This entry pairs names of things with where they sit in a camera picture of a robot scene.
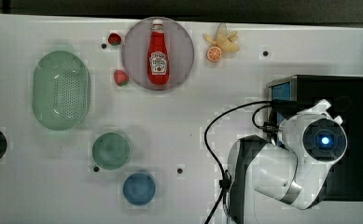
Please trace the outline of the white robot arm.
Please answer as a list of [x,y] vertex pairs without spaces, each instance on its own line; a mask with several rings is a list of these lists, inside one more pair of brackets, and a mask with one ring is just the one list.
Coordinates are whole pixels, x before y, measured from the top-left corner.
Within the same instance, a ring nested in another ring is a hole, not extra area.
[[224,210],[231,224],[257,224],[255,194],[299,210],[320,202],[332,166],[345,154],[348,139],[340,116],[325,99],[283,119],[279,145],[258,135],[238,139],[228,156],[230,189]]

